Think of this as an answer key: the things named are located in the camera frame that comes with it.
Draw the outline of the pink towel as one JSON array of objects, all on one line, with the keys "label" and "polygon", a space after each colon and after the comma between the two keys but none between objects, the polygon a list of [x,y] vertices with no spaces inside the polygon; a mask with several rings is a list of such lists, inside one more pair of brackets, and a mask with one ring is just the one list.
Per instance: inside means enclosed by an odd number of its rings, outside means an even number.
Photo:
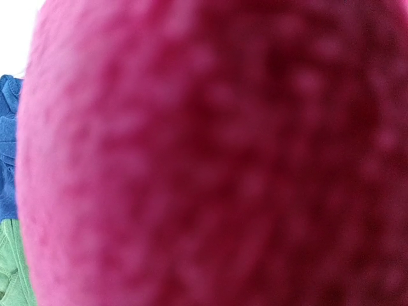
[{"label": "pink towel", "polygon": [[40,305],[406,305],[406,1],[46,1],[16,190]]}]

